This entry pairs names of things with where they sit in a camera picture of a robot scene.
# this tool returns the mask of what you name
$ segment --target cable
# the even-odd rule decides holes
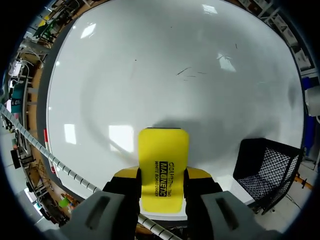
[[[18,130],[24,137],[31,143],[40,153],[42,153],[49,161],[53,162],[58,168],[60,168],[63,172],[68,174],[71,178],[73,178],[80,185],[86,187],[91,192],[95,193],[97,191],[101,191],[98,187],[91,184],[87,180],[85,180],[80,175],[76,174],[66,165],[64,165],[61,161],[59,161],[52,153],[50,153],[46,147],[42,146],[37,139],[35,139],[25,128],[21,125],[21,123],[7,110],[7,108],[0,104],[0,113],[3,114],[14,126],[15,129]],[[166,230],[159,224],[150,220],[146,216],[141,213],[138,215],[138,222],[143,225],[145,228],[149,229],[152,233],[159,236],[163,240],[181,240],[181,238],[177,237],[170,231]]]
[[[91,184],[87,180],[85,180],[80,175],[76,174],[70,168],[65,166],[61,161],[59,161],[53,154],[51,154],[47,149],[38,142],[22,125],[21,123],[6,109],[3,104],[0,104],[0,113],[2,113],[14,126],[15,129],[18,130],[24,137],[27,139],[40,153],[42,153],[49,161],[53,162],[58,168],[60,168],[63,172],[68,174],[71,178],[76,180],[79,184],[83,185],[91,192],[95,193],[96,191],[101,191],[98,187]]]
[[[301,207],[295,202],[295,200],[289,194],[286,194],[285,197],[301,210]]]

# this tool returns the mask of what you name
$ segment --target mesh basket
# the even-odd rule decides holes
[[[244,139],[233,177],[265,213],[287,194],[302,156],[301,149],[279,142]]]

